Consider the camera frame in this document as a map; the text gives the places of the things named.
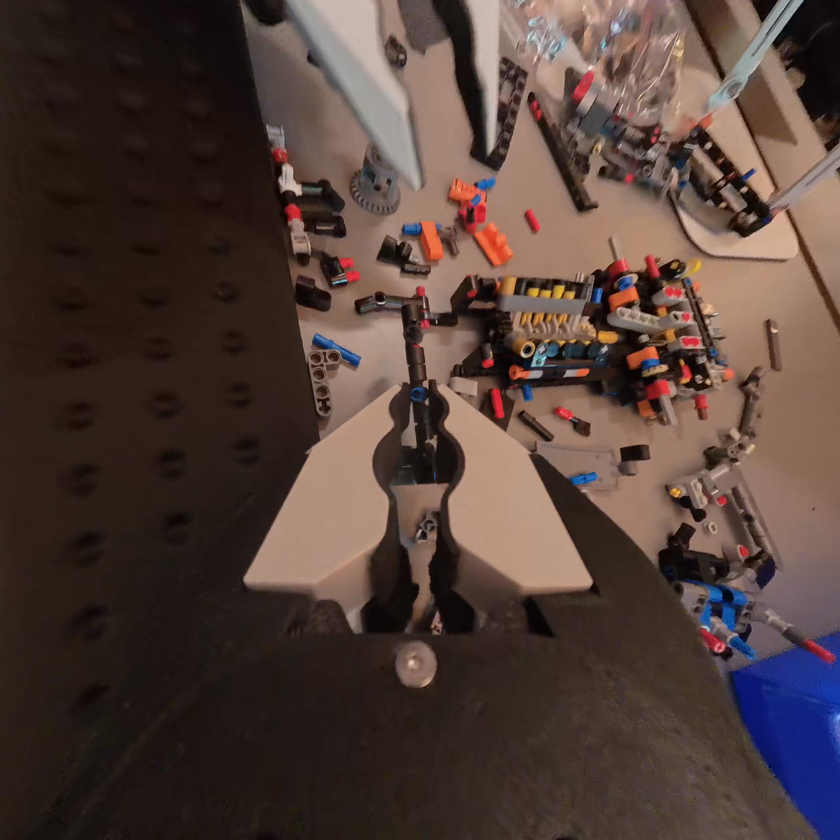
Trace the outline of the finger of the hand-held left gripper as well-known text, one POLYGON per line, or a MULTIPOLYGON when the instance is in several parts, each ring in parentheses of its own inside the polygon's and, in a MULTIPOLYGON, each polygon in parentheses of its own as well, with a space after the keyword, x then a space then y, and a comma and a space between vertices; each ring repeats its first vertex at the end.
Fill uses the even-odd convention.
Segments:
POLYGON ((424 168, 410 98, 385 54, 374 1, 289 1, 289 16, 385 161, 415 191, 424 168))
POLYGON ((456 85, 477 154, 489 154, 497 141, 500 9, 499 1, 436 2, 453 46, 456 85))

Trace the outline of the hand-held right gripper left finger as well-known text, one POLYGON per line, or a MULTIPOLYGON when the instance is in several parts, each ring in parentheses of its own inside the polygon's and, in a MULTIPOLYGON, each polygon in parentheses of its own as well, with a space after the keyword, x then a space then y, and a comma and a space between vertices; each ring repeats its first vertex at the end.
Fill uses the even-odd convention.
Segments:
POLYGON ((314 445, 245 573, 253 591, 306 595, 404 630, 404 547, 392 486, 403 465, 404 385, 314 445))

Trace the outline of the black lego frame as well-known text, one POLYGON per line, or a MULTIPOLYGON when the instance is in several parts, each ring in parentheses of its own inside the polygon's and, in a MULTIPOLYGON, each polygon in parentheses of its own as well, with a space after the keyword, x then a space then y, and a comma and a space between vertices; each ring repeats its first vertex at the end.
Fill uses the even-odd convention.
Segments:
POLYGON ((509 58, 500 58, 499 96, 497 103, 497 139, 486 158, 486 165, 499 172, 511 147, 518 115, 523 100, 527 97, 529 73, 509 58))

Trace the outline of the black lego arm assembly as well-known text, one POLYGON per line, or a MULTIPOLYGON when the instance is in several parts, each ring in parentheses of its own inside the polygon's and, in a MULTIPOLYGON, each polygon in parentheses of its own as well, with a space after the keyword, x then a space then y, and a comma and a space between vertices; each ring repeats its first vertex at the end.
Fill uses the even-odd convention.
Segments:
POLYGON ((405 340, 409 398, 414 424, 415 447, 411 464, 417 484, 438 482, 437 450, 439 399, 435 389, 427 384, 424 338, 424 309, 416 301, 402 305, 403 337, 405 340))

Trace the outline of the black lego link red pins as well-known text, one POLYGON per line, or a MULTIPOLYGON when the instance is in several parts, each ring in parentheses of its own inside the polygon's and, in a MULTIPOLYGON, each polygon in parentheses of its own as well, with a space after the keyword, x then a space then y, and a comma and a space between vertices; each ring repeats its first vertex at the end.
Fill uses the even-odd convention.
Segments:
POLYGON ((431 309, 425 286, 417 286, 410 297, 396 296, 382 291, 356 299, 353 308, 360 316, 373 312, 402 312, 408 305, 414 305, 419 314, 417 320, 421 329, 432 327, 453 328, 459 323, 458 314, 453 311, 435 312, 431 309))

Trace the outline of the grey lego panel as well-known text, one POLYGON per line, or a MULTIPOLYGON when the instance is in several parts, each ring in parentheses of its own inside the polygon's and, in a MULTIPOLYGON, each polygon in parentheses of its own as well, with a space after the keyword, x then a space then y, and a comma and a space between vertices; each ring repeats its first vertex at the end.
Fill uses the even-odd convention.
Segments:
POLYGON ((612 449, 540 441, 535 444, 533 451, 568 479, 583 472, 594 471, 598 474, 600 480, 596 484, 576 486, 579 490, 611 491, 617 488, 621 475, 616 468, 618 461, 612 449))

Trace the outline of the long black lego beam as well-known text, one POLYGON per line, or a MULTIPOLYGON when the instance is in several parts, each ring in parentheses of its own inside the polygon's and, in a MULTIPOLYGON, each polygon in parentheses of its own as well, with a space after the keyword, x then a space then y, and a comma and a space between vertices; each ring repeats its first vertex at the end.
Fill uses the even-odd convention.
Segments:
POLYGON ((598 202, 587 191, 584 177, 575 168, 570 153, 547 120, 541 102, 533 91, 528 94, 528 108, 574 208, 580 214, 596 210, 598 202))

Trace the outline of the clear bags of lego parts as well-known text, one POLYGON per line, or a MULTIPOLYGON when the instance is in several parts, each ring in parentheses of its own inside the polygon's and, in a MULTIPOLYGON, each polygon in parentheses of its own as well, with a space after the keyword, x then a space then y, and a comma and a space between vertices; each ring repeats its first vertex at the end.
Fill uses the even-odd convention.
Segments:
POLYGON ((631 123, 676 117, 686 41, 678 2, 504 1, 500 26, 551 117, 570 111, 572 80, 589 70, 631 123))

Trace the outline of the grey lego subassembly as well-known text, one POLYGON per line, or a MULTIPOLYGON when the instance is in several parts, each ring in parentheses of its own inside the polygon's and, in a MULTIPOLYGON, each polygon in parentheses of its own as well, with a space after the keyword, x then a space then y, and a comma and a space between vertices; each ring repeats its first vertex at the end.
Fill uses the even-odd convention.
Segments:
POLYGON ((674 138, 662 122, 637 123, 622 114, 618 96, 607 91, 593 70, 567 69, 563 106, 561 135, 582 177, 598 159, 601 178, 645 187, 656 197, 676 184, 691 145, 674 138))

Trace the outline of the grey lego steering assembly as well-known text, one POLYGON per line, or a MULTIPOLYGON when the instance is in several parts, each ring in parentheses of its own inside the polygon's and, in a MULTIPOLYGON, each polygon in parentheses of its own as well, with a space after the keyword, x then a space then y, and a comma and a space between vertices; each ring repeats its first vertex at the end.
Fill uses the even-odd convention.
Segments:
POLYGON ((721 435, 718 445, 704 451, 702 468, 667 482, 665 492, 695 522, 706 522, 712 507, 724 508, 740 522, 741 530, 748 536, 748 545, 763 551, 780 568, 781 558, 769 523, 741 468, 754 449, 754 435, 733 427, 721 435))

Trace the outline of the blue grey lego piston assembly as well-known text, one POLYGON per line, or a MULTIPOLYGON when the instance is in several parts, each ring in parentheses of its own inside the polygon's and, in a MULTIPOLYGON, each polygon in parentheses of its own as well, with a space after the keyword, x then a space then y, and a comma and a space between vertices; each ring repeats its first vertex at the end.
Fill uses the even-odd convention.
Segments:
POLYGON ((756 662, 758 653, 750 638, 754 624, 760 624, 824 664, 837 663, 835 654, 783 619, 762 599, 764 588, 777 571, 767 549, 751 553, 739 543, 733 552, 718 556, 693 549, 695 534, 693 526, 681 523, 659 551, 658 567, 712 656, 723 660, 739 656, 746 662, 756 662))

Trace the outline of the dark grey lego driveshaft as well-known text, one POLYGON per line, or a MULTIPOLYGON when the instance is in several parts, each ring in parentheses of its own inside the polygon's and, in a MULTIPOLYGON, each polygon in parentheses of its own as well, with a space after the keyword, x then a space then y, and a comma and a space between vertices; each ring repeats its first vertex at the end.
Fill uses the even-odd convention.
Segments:
POLYGON ((742 410, 738 424, 738 431, 742 437, 756 438, 762 416, 763 378, 765 369, 754 367, 747 377, 739 384, 742 394, 742 410))

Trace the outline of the white book stand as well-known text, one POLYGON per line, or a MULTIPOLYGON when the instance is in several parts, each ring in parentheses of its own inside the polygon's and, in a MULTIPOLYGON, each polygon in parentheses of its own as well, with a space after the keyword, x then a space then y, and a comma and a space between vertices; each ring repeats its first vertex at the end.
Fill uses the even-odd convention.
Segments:
MULTIPOLYGON (((682 5, 690 22, 679 83, 679 132, 707 116, 709 100, 733 83, 735 70, 765 28, 752 2, 682 5)), ((811 175, 830 154, 781 59, 770 51, 772 43, 765 39, 761 62, 739 79, 739 96, 712 113, 708 132, 739 169, 755 168, 751 183, 762 196, 782 194, 781 212, 746 238, 728 230, 721 212, 701 205, 692 190, 676 200, 676 212, 691 242, 708 256, 784 261, 802 251, 826 266, 829 256, 838 255, 832 239, 838 234, 838 178, 834 172, 821 181, 811 175)))

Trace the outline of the blue storage bin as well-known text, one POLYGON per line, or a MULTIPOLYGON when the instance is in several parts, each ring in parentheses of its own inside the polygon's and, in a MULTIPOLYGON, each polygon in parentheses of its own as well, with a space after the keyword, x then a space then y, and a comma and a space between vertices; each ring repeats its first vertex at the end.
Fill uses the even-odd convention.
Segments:
POLYGON ((730 673, 752 742, 823 839, 839 838, 839 664, 800 649, 730 673))

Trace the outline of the orange lego bracket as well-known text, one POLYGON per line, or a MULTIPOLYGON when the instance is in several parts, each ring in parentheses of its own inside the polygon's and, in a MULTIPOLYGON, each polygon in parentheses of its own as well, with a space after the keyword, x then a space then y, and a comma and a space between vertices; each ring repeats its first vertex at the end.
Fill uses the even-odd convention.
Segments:
POLYGON ((474 240, 494 267, 506 265, 513 257, 507 237, 492 222, 486 223, 481 229, 477 229, 474 233, 474 240))

